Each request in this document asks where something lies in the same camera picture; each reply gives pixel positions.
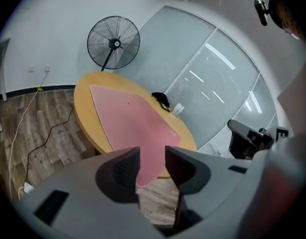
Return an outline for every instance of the floor fan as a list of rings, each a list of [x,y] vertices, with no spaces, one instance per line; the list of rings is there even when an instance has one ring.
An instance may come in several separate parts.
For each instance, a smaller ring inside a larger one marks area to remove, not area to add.
[[[137,27],[127,18],[111,16],[100,20],[88,36],[88,53],[95,63],[107,69],[128,65],[140,45]]]

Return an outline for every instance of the wooden table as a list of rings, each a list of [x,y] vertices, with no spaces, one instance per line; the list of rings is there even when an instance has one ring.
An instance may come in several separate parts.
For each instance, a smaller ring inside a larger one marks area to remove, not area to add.
[[[122,90],[128,93],[142,96],[155,111],[168,123],[168,125],[181,137],[179,147],[196,151],[196,143],[184,122],[161,108],[151,93],[139,84],[130,81],[120,75],[108,72],[94,72],[83,76],[77,83],[74,90],[75,115],[82,131],[91,144],[101,153],[113,151],[106,134],[102,128],[100,119],[95,109],[90,92],[90,85],[99,85],[107,88]],[[169,178],[170,175],[165,169],[160,178]]]

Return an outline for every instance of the person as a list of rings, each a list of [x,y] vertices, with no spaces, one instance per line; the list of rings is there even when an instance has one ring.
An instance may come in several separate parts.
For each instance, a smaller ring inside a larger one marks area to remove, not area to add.
[[[306,42],[306,0],[269,0],[274,23]]]
[[[306,43],[306,0],[269,0],[273,22]],[[306,133],[306,63],[278,96],[294,135]]]

